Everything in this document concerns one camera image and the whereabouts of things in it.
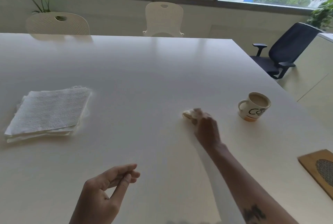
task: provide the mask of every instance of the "hand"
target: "hand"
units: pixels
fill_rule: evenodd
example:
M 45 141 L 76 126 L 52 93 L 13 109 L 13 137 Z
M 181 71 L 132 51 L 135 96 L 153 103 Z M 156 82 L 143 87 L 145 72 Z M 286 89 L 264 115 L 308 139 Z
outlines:
M 137 164 L 115 166 L 87 180 L 69 224 L 110 224 L 119 212 L 130 183 L 135 183 L 140 173 Z M 109 198 L 106 189 L 116 187 Z
M 195 125 L 194 134 L 202 147 L 208 151 L 211 148 L 223 145 L 220 140 L 217 122 L 210 114 L 202 112 L 200 108 L 195 108 L 194 111 L 197 116 L 197 119 L 192 120 Z

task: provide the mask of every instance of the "mug rim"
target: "mug rim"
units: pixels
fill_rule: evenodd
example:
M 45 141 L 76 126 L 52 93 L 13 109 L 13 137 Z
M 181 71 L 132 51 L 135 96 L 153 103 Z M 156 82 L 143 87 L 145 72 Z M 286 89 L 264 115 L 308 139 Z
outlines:
M 260 106 L 260 105 L 258 105 L 258 104 L 256 104 L 256 103 L 254 103 L 254 102 L 250 99 L 250 95 L 251 95 L 251 94 L 255 94 L 255 95 L 259 95 L 259 96 L 263 97 L 264 99 L 267 100 L 268 105 L 267 105 L 266 107 L 262 107 L 262 106 Z M 249 100 L 250 102 L 252 102 L 253 104 L 255 104 L 256 106 L 260 107 L 260 108 L 269 108 L 269 107 L 271 106 L 271 101 L 270 101 L 270 99 L 269 99 L 266 95 L 264 95 L 264 94 L 262 94 L 262 93 L 259 93 L 259 92 L 250 92 L 249 95 L 248 95 L 248 100 Z

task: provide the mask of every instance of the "chair handle hole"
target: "chair handle hole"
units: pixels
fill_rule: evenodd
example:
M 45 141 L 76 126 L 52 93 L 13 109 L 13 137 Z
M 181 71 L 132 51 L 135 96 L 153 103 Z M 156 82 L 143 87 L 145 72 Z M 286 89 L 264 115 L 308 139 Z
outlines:
M 67 17 L 66 16 L 56 16 L 55 19 L 60 22 L 64 22 L 67 20 Z

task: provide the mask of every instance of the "tattoo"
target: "tattoo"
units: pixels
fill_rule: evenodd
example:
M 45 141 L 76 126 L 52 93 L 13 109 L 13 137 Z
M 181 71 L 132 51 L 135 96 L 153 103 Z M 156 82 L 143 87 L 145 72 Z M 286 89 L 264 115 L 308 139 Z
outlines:
M 256 221 L 265 220 L 266 215 L 255 204 L 251 207 L 251 209 L 244 208 L 243 218 L 248 224 L 257 224 Z

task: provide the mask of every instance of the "stack of napkins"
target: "stack of napkins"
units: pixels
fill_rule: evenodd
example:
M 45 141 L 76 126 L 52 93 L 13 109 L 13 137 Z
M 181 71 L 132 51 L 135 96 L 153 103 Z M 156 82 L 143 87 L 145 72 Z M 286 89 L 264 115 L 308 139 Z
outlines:
M 7 142 L 41 135 L 69 135 L 80 122 L 91 90 L 75 86 L 57 91 L 31 91 L 23 96 L 5 131 Z

